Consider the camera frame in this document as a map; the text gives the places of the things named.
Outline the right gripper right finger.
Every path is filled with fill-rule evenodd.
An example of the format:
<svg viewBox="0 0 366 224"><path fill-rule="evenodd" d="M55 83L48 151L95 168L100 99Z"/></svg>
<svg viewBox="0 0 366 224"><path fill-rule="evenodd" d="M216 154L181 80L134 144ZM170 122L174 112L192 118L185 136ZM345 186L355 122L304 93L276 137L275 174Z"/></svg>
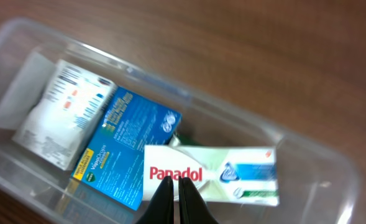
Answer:
<svg viewBox="0 0 366 224"><path fill-rule="evenodd" d="M178 193L181 224L218 224L190 178L179 177Z"/></svg>

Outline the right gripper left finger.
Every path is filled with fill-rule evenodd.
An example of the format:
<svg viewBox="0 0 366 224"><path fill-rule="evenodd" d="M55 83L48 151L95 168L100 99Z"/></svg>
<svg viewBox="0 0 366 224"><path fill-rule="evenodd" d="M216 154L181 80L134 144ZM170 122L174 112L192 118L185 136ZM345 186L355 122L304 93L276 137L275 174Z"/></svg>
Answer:
<svg viewBox="0 0 366 224"><path fill-rule="evenodd" d="M174 224L174 193L170 176L161 181L146 211L136 224Z"/></svg>

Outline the white Panadol box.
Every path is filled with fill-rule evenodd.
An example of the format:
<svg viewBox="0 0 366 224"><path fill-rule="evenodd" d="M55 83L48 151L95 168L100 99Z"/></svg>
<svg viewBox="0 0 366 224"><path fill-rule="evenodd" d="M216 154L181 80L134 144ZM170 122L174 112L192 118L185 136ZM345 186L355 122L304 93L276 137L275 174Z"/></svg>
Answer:
<svg viewBox="0 0 366 224"><path fill-rule="evenodd" d="M206 202L279 204L274 147L146 146L144 201L166 176L172 178L175 200L179 177L188 177Z"/></svg>

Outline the blue VapoDrops box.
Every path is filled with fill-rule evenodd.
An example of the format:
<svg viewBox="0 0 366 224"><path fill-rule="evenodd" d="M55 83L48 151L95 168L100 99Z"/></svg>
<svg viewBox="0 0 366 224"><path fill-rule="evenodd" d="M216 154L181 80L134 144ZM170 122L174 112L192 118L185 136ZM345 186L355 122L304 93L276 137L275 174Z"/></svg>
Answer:
<svg viewBox="0 0 366 224"><path fill-rule="evenodd" d="M180 120L179 112L117 87L71 176L137 210L143 197L144 147L166 144Z"/></svg>

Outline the green Zam-Buk box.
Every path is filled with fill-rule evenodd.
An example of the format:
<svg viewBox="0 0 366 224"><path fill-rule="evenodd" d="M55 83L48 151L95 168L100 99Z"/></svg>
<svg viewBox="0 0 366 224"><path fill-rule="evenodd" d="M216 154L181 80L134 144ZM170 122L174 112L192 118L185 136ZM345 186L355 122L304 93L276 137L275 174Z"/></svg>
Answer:
<svg viewBox="0 0 366 224"><path fill-rule="evenodd" d="M172 138L170 139L169 146L176 147L176 146L203 146L199 142L191 139L189 136L185 136L182 134L175 133Z"/></svg>

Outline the clear plastic container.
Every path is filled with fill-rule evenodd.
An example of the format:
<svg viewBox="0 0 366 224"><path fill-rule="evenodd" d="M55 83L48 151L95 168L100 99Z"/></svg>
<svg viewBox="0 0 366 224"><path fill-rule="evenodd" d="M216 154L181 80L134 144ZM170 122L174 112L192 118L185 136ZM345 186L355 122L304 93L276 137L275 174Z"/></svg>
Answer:
<svg viewBox="0 0 366 224"><path fill-rule="evenodd" d="M0 188L55 223L349 223L343 155L28 19L0 29Z"/></svg>

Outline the white Hansaplast plaster box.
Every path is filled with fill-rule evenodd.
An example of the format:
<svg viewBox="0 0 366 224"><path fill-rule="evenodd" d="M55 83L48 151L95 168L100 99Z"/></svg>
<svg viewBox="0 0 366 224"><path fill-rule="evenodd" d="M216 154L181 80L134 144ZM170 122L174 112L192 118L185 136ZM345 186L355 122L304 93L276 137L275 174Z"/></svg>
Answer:
<svg viewBox="0 0 366 224"><path fill-rule="evenodd" d="M61 170L72 170L116 88L107 78L59 60L13 141Z"/></svg>

